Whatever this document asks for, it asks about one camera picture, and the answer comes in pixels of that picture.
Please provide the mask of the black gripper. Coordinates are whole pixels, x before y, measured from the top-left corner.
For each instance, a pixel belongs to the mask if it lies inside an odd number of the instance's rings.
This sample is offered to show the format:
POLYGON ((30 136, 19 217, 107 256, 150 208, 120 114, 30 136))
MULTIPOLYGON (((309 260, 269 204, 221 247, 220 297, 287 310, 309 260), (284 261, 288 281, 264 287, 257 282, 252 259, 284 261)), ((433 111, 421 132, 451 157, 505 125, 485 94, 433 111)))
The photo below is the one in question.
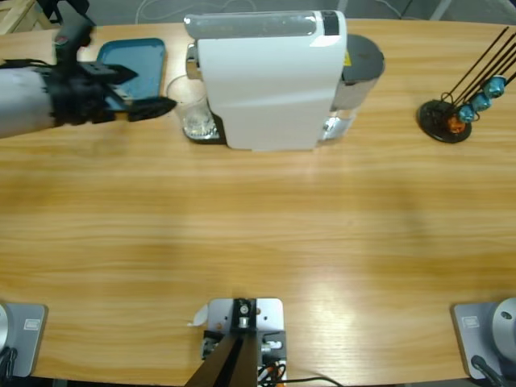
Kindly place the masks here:
POLYGON ((115 120, 144 121, 172 111, 177 102, 154 97, 122 103, 110 108, 106 99, 117 85, 138 76, 121 64, 81 62, 69 69, 51 65, 44 70, 44 84, 52 103, 56 125, 107 123, 115 120))

